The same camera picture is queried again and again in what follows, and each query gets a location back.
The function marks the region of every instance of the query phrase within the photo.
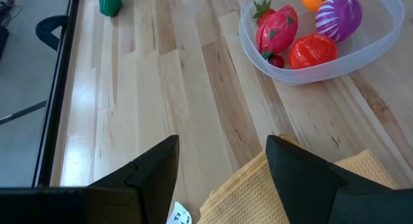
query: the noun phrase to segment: plastic bowl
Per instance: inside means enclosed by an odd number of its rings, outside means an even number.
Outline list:
[[[256,30],[253,15],[254,1],[245,0],[241,8],[239,37],[251,62],[266,75],[290,83],[301,85],[331,79],[353,72],[384,54],[400,35],[405,9],[400,0],[359,0],[363,8],[363,20],[359,28],[348,39],[338,43],[339,57],[328,63],[303,69],[291,70],[288,64],[288,50],[280,53],[286,61],[286,69],[270,65],[259,54],[256,47]],[[296,39],[316,33],[315,13],[308,11],[301,0],[272,0],[271,7],[279,10],[291,5],[298,13]]]

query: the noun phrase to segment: gray floor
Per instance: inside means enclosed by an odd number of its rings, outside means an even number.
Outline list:
[[[65,14],[68,0],[16,0],[16,4],[23,9],[7,27],[10,35],[0,59],[0,118],[48,98],[57,52],[38,40],[35,26],[44,18]],[[25,167],[16,165],[32,162],[33,152],[37,157],[43,115],[41,109],[0,126],[0,187],[31,185],[31,178],[16,179],[27,176]]]

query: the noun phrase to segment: wooden table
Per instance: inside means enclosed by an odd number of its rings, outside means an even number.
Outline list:
[[[123,0],[115,18],[81,0],[53,184],[88,185],[179,134],[174,200],[196,219],[212,190],[284,132],[329,161],[371,149],[411,187],[413,0],[402,1],[403,31],[385,55],[293,87],[243,53],[243,0]]]

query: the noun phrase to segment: yellow towel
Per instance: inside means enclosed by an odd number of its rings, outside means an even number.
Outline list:
[[[396,188],[390,174],[369,150],[338,161],[336,165],[389,188]],[[239,169],[218,190],[211,192],[200,211],[200,224],[288,223],[264,152]]]

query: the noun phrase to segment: paper tag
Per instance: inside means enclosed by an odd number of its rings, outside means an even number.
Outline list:
[[[175,202],[174,211],[172,211],[166,224],[192,224],[192,218],[179,202]]]

